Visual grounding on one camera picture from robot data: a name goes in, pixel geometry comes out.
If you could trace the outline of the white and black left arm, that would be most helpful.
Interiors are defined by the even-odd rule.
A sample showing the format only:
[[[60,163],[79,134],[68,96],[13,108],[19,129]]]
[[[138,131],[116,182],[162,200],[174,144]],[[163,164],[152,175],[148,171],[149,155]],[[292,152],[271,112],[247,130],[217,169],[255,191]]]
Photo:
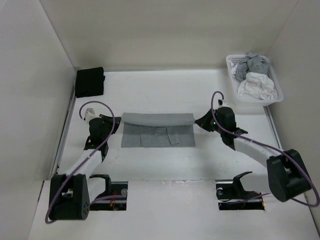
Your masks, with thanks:
[[[90,205],[96,199],[108,199],[112,195],[109,175],[93,174],[106,158],[109,135],[118,130],[121,117],[89,115],[85,121],[89,125],[89,136],[78,161],[62,174],[50,180],[49,206],[46,223],[65,220],[85,220]]]

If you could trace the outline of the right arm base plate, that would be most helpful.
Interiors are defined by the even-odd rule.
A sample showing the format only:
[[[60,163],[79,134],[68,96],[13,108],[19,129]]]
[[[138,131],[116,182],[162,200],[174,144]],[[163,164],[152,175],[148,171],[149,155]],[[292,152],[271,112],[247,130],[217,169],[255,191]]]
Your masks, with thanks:
[[[216,197],[221,211],[264,211],[265,205],[261,193],[246,191],[232,181],[216,183]]]

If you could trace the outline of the folded black tank top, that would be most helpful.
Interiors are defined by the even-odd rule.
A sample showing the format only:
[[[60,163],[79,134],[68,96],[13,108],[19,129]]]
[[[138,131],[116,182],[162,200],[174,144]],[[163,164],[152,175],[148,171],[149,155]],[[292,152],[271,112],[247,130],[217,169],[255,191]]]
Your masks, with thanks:
[[[81,69],[76,72],[75,97],[95,97],[104,94],[104,68]]]

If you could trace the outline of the aluminium table edge rail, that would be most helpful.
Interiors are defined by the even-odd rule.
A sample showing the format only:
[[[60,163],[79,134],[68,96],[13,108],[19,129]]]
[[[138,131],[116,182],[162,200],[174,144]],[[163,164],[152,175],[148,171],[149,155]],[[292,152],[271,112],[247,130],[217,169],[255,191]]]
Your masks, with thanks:
[[[60,162],[62,159],[62,154],[64,151],[64,147],[65,147],[65,143],[66,143],[66,139],[67,139],[67,134],[68,134],[69,127],[70,127],[70,122],[71,122],[72,114],[73,114],[74,107],[75,107],[75,102],[76,102],[75,84],[73,84],[70,98],[69,98],[69,102],[68,102],[68,106],[67,106],[67,111],[66,111],[66,114],[64,117],[62,131],[61,131],[61,134],[59,137],[59,141],[58,141],[57,148],[56,148],[56,151],[54,154],[54,158],[52,159],[52,162],[51,162],[51,167],[48,172],[48,179],[49,180],[59,171]]]

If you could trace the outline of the white plastic laundry basket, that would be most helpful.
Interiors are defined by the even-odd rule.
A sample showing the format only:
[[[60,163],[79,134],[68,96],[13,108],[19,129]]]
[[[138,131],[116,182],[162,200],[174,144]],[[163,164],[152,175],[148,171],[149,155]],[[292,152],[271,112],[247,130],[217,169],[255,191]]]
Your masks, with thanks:
[[[228,55],[225,60],[236,106],[266,107],[284,100],[280,83],[268,57],[249,52]]]

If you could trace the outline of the grey tank top in basket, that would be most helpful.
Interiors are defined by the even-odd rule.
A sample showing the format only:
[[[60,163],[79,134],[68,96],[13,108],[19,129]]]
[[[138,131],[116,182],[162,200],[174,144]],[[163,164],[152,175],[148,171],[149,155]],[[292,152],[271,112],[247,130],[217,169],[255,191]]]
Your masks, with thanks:
[[[258,73],[267,75],[271,61],[264,55],[257,55],[249,52],[241,60],[235,70],[235,78],[242,82],[246,79],[247,73]]]

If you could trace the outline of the white front cover board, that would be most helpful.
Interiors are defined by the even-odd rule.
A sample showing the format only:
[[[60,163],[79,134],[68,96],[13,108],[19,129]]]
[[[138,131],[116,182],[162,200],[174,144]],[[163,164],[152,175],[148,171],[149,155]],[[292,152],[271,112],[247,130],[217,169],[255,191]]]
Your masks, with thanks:
[[[124,211],[45,223],[45,182],[31,240],[317,240],[310,210],[266,196],[264,210],[219,210],[213,181],[130,181]]]

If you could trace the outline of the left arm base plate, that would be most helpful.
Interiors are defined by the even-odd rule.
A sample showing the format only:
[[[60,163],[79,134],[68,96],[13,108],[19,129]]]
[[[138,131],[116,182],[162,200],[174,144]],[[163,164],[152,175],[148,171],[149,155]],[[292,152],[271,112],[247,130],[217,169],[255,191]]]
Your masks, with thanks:
[[[127,181],[111,182],[107,190],[100,195],[90,205],[90,211],[125,211],[127,209],[129,184]]]

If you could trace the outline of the grey tank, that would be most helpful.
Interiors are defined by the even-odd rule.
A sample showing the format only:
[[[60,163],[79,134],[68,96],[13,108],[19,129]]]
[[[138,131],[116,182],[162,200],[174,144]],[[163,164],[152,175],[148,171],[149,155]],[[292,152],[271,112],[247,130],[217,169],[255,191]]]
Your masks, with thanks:
[[[267,75],[271,61],[264,55],[257,55],[249,52],[241,60],[235,70],[235,78],[242,82],[246,79],[247,73],[258,73]]]
[[[195,147],[192,113],[122,115],[122,148],[188,148]]]

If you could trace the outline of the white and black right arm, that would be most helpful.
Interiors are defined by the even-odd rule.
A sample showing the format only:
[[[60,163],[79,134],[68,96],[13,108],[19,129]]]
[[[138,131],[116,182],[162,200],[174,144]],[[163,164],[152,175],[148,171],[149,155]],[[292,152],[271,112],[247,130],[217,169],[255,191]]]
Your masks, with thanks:
[[[251,139],[246,130],[237,126],[235,113],[230,107],[210,109],[194,123],[207,132],[218,133],[227,147],[265,167],[265,174],[246,171],[236,175],[231,189],[233,199],[246,200],[252,191],[257,190],[272,194],[280,202],[286,202],[314,190],[315,186],[298,151],[284,151]]]

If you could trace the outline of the white tank top in basket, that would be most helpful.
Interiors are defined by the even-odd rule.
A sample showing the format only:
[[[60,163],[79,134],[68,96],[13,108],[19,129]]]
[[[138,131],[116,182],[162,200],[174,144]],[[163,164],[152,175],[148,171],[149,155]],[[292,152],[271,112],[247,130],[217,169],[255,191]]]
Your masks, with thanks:
[[[235,83],[235,92],[238,96],[250,96],[258,100],[273,101],[278,97],[275,83],[265,74],[249,72],[246,79],[238,81],[235,78],[236,68],[238,64],[227,61],[230,67],[232,83]]]

